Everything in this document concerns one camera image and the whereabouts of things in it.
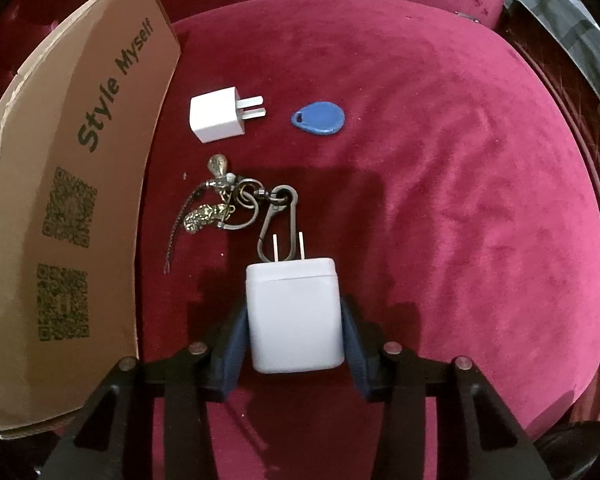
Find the large white charger plug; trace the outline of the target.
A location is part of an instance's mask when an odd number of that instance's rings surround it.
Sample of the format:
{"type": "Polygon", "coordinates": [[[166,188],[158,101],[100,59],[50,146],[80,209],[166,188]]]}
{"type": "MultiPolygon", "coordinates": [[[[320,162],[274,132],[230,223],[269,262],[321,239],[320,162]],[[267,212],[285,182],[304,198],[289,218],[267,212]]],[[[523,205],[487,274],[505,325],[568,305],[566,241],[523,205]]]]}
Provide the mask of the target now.
{"type": "Polygon", "coordinates": [[[246,270],[253,368],[261,374],[331,370],[344,361],[335,261],[300,257],[255,263],[246,270]]]}

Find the small white charger plug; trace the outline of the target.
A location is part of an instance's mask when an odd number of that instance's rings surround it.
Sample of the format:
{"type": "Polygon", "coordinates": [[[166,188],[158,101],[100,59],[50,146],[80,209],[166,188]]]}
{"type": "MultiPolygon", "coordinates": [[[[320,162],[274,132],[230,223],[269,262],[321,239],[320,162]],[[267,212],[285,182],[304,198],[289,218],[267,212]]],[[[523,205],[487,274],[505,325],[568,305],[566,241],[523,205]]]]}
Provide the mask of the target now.
{"type": "Polygon", "coordinates": [[[242,136],[245,121],[266,115],[263,96],[243,99],[236,87],[215,90],[189,100],[189,128],[202,143],[242,136]]]}

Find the cardboard box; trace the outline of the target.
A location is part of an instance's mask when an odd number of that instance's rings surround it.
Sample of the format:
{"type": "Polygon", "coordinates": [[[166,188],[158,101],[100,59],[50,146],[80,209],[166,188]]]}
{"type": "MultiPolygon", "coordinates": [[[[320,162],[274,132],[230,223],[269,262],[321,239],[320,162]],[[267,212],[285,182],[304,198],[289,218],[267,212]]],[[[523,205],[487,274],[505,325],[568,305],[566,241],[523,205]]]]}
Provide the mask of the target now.
{"type": "Polygon", "coordinates": [[[160,0],[87,0],[0,99],[0,439],[65,425],[136,355],[140,198],[180,53],[160,0]]]}

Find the grey plaid blanket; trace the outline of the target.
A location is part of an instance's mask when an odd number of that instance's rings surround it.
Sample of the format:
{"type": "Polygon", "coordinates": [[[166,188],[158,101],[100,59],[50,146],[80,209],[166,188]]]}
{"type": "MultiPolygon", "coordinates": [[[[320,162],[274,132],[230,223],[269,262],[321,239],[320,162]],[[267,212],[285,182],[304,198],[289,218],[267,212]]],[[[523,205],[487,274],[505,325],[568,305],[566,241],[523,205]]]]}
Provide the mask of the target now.
{"type": "Polygon", "coordinates": [[[600,100],[600,21],[584,0],[505,0],[521,4],[577,65],[600,100]]]}

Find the metal keychain with charms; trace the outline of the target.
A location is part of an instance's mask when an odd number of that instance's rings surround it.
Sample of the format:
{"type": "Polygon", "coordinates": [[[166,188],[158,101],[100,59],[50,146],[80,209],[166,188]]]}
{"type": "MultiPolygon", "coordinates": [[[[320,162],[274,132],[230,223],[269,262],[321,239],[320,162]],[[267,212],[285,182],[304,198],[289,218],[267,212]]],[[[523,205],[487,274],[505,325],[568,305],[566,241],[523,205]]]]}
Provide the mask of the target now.
{"type": "Polygon", "coordinates": [[[257,241],[259,259],[265,263],[280,261],[277,243],[274,243],[272,260],[265,255],[264,240],[274,217],[282,212],[289,214],[289,248],[284,261],[302,255],[303,250],[299,249],[302,236],[297,223],[299,195],[295,188],[288,184],[266,188],[258,179],[238,176],[230,171],[228,160],[222,154],[211,156],[207,169],[211,178],[189,193],[171,226],[163,260],[164,274],[171,272],[174,249],[181,232],[194,235],[205,228],[241,231],[258,220],[262,209],[266,214],[257,241]]]}

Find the blue teardrop key fob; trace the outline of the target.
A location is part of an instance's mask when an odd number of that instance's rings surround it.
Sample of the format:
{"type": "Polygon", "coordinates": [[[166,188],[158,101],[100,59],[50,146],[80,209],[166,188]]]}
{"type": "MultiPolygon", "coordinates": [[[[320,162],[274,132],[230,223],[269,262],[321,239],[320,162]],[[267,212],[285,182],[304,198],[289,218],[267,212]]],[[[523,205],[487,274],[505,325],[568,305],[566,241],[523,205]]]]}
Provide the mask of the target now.
{"type": "Polygon", "coordinates": [[[291,123],[298,129],[316,136],[332,136],[344,126],[346,114],[333,102],[310,103],[291,114],[291,123]]]}

